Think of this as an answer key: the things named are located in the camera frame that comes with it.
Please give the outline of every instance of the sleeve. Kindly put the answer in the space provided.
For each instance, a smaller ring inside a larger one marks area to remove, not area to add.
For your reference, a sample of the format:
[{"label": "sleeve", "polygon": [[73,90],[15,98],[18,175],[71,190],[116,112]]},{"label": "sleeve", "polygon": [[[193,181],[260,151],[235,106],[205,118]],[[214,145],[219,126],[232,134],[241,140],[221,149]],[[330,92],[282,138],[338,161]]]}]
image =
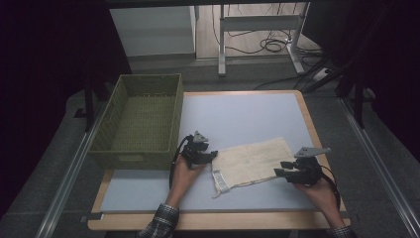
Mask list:
[{"label": "sleeve", "polygon": [[161,204],[154,219],[142,231],[137,233],[137,238],[166,238],[170,237],[179,219],[179,211],[169,205]]},{"label": "sleeve", "polygon": [[328,237],[332,238],[357,238],[355,232],[351,226],[345,226],[343,228],[328,229]]}]

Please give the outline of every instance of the white cabinet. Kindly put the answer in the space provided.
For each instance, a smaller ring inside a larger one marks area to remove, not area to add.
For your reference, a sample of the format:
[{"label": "white cabinet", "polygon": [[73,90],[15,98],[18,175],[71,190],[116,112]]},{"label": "white cabinet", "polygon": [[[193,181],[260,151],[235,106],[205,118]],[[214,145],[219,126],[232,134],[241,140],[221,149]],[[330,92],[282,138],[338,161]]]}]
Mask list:
[{"label": "white cabinet", "polygon": [[194,7],[110,10],[127,57],[195,53]]}]

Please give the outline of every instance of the floor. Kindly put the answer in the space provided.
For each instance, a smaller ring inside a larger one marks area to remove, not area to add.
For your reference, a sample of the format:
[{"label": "floor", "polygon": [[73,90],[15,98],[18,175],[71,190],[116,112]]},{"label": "floor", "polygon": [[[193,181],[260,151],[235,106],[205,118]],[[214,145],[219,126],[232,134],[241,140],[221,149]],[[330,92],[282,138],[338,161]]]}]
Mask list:
[{"label": "floor", "polygon": [[[283,4],[232,4],[224,6],[224,16],[276,16],[298,15],[304,3]],[[217,58],[220,42],[220,6],[199,6],[196,24],[196,57],[200,60]],[[284,42],[294,31],[227,32],[225,48],[227,57],[261,57],[287,55]],[[298,47],[316,50],[319,47],[301,35]]]},{"label": "floor", "polygon": [[[245,57],[227,60],[227,75],[219,77],[217,61],[213,55],[203,59],[182,56],[161,58],[132,58],[130,64],[134,73],[182,73],[185,91],[213,90],[260,90],[302,89],[313,83],[313,73],[296,78],[294,67],[287,55]],[[319,59],[309,57],[310,66]],[[377,165],[372,161],[364,142],[351,123],[351,116],[334,89],[340,78],[305,93],[304,98],[311,118],[323,146],[333,148],[328,160],[336,178],[343,201],[352,219],[352,226],[360,237],[408,238],[410,234],[402,219],[398,204],[391,198],[386,182],[380,178]],[[343,98],[351,105],[352,94]],[[0,223],[0,237],[34,237],[39,234],[41,224],[49,214],[49,208],[56,200],[56,192],[72,167],[75,154],[80,150],[85,121],[74,118],[78,108],[84,107],[83,93],[71,96],[67,101],[66,115],[42,160],[38,164],[21,193]],[[374,145],[380,160],[390,173],[392,180],[415,214],[420,214],[420,165],[406,148],[381,123],[369,102],[364,105],[364,132]],[[56,210],[56,221],[51,233],[36,237],[134,237],[134,232],[92,231],[86,224],[103,170],[93,160],[85,158],[74,177],[74,184],[63,198],[62,210]],[[176,237],[210,237],[215,233],[177,233]],[[245,234],[218,233],[218,237],[282,237],[279,232],[259,231]]]}]

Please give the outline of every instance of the green plastic basket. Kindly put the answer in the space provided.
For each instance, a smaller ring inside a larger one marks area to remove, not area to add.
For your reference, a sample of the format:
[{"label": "green plastic basket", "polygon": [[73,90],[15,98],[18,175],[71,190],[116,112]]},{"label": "green plastic basket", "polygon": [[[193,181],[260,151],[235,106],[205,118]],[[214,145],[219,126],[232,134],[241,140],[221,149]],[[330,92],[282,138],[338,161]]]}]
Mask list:
[{"label": "green plastic basket", "polygon": [[169,170],[182,101],[180,74],[121,75],[88,155],[104,169]]}]

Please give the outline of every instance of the white cloth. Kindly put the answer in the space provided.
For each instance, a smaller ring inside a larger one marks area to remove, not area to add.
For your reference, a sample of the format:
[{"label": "white cloth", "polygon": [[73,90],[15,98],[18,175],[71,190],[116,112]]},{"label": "white cloth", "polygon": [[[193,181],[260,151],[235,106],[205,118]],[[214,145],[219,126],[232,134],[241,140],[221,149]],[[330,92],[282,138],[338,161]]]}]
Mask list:
[{"label": "white cloth", "polygon": [[236,186],[274,179],[280,162],[294,160],[283,138],[220,150],[212,162],[215,197]]}]

